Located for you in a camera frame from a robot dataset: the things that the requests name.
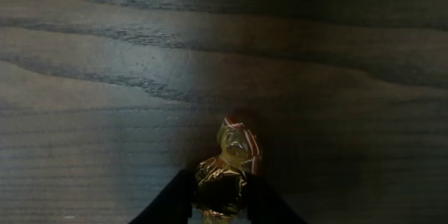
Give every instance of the yellow wrapper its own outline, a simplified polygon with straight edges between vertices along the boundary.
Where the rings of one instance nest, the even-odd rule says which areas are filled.
[[[218,132],[221,154],[201,162],[196,171],[196,207],[203,223],[229,223],[246,207],[246,172],[258,174],[262,151],[256,135],[242,122],[225,118]]]

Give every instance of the wrapped candy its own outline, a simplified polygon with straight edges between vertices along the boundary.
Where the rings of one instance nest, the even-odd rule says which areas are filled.
[[[199,164],[195,193],[203,223],[229,223],[246,207],[246,173],[259,174],[262,150],[253,129],[226,117],[218,132],[221,154]]]

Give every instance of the transparent wrapper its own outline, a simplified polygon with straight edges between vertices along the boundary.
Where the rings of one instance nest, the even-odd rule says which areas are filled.
[[[196,171],[195,203],[203,223],[229,223],[246,207],[246,173],[259,174],[262,150],[243,122],[227,117],[218,132],[221,154],[201,162]]]

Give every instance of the dark wood grain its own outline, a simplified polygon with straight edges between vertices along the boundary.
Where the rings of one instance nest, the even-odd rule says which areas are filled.
[[[445,224],[446,2],[0,0],[0,223],[126,223],[244,107],[309,223]]]

